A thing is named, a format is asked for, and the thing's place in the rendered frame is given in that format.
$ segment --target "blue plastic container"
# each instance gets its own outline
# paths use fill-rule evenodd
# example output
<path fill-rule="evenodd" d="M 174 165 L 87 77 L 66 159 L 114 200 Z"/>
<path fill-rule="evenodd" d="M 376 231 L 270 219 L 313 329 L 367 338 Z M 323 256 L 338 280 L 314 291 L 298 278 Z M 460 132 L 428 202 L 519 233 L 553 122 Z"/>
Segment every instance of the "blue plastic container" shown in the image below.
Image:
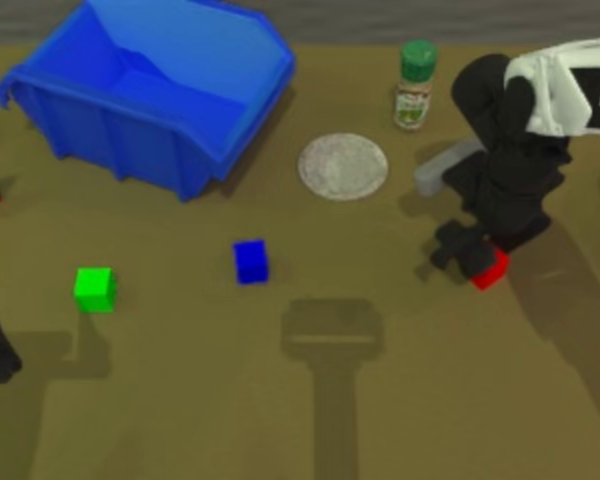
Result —
<path fill-rule="evenodd" d="M 0 82 L 58 158 L 176 192 L 227 178 L 295 59 L 266 18 L 208 0 L 91 0 Z"/>

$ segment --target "table surface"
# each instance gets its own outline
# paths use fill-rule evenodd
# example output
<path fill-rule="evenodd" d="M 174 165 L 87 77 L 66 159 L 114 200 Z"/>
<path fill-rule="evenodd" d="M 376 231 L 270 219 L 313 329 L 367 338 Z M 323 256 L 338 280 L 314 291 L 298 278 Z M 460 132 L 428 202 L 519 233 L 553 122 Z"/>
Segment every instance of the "table surface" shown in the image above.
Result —
<path fill-rule="evenodd" d="M 0 75 L 28 50 L 0 48 Z M 0 386 L 0 480 L 600 479 L 600 138 L 574 141 L 556 224 L 505 281 L 422 268 L 463 217 L 412 171 L 469 134 L 450 84 L 494 50 L 443 47 L 428 122 L 405 134 L 397 47 L 297 47 L 237 171 L 186 205 L 56 161 L 0 111 L 0 316 L 25 362 Z M 388 156 L 363 201 L 298 178 L 302 148 L 339 131 Z M 254 237 L 272 279 L 238 287 L 231 244 Z M 89 265 L 115 269 L 115 313 L 77 313 Z"/>

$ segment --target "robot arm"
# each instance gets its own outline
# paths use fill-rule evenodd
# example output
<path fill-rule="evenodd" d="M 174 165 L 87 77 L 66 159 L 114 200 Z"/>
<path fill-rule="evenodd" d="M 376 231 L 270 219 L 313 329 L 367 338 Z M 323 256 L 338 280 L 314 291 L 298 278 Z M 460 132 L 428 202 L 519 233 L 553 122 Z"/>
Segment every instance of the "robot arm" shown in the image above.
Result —
<path fill-rule="evenodd" d="M 600 135 L 600 39 L 521 55 L 507 67 L 506 87 L 520 77 L 535 91 L 527 132 L 549 137 Z"/>

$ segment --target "bottle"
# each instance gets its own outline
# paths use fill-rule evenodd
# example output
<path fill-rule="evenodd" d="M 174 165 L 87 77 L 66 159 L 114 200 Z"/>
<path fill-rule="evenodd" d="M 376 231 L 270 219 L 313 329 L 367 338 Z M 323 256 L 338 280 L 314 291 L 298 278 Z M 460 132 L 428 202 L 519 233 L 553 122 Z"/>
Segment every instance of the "bottle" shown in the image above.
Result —
<path fill-rule="evenodd" d="M 438 49 L 427 40 L 413 40 L 402 47 L 394 111 L 394 121 L 401 129 L 417 130 L 424 123 L 437 61 Z"/>

